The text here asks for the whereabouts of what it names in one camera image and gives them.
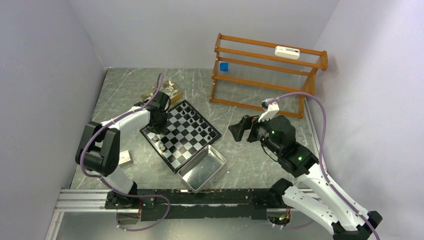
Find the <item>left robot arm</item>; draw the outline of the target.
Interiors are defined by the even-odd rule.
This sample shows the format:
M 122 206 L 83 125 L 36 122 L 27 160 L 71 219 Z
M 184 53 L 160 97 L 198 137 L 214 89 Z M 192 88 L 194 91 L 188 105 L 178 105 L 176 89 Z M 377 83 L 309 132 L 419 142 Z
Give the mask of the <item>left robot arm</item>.
M 85 125 L 75 162 L 87 175 L 104 180 L 116 191 L 112 194 L 114 204 L 132 208 L 139 200 L 137 184 L 119 166 L 122 138 L 145 127 L 157 134 L 164 133 L 170 105 L 171 98 L 159 91 L 120 116 L 101 123 L 90 121 Z

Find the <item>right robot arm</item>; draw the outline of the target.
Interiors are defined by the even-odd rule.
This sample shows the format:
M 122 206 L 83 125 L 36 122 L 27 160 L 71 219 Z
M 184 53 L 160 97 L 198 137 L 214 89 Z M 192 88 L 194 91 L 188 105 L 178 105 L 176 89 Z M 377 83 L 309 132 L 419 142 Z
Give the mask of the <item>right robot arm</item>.
M 234 140 L 241 141 L 249 130 L 247 142 L 259 142 L 263 151 L 276 156 L 280 166 L 296 180 L 307 185 L 319 197 L 304 194 L 291 181 L 278 180 L 270 189 L 275 207 L 293 207 L 324 227 L 335 240 L 367 240 L 383 220 L 377 211 L 368 211 L 356 203 L 322 171 L 319 159 L 296 141 L 296 129 L 282 115 L 267 121 L 244 115 L 228 127 Z

